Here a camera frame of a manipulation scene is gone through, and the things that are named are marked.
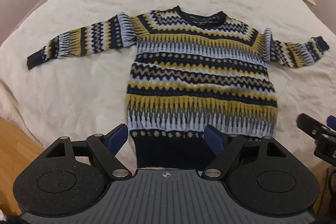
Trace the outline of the cream bed cover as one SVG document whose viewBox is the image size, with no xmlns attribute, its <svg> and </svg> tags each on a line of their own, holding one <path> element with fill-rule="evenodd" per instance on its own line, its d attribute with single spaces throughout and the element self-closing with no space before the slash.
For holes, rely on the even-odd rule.
<svg viewBox="0 0 336 224">
<path fill-rule="evenodd" d="M 318 168 L 314 141 L 295 120 L 306 113 L 324 122 L 335 114 L 335 34 L 302 0 L 49 0 L 1 45 L 1 117 L 44 146 L 62 135 L 85 139 L 123 123 L 135 47 L 53 60 L 32 70 L 27 57 L 58 34 L 119 12 L 139 15 L 174 6 L 198 15 L 223 11 L 259 31 L 270 28 L 283 42 L 326 40 L 330 49 L 312 66 L 268 66 L 278 102 L 275 137 L 308 168 Z"/>
</svg>

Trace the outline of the navy yellow patterned knit sweater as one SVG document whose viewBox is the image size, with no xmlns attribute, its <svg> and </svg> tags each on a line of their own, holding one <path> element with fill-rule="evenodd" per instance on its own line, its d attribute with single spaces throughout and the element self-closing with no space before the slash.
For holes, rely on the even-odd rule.
<svg viewBox="0 0 336 224">
<path fill-rule="evenodd" d="M 27 59 L 29 69 L 53 59 L 137 47 L 126 91 L 126 123 L 139 168 L 204 170 L 214 154 L 204 130 L 259 140 L 272 136 L 277 98 L 266 65 L 316 63 L 329 49 L 275 40 L 224 12 L 188 14 L 180 7 L 114 17 L 64 32 Z"/>
</svg>

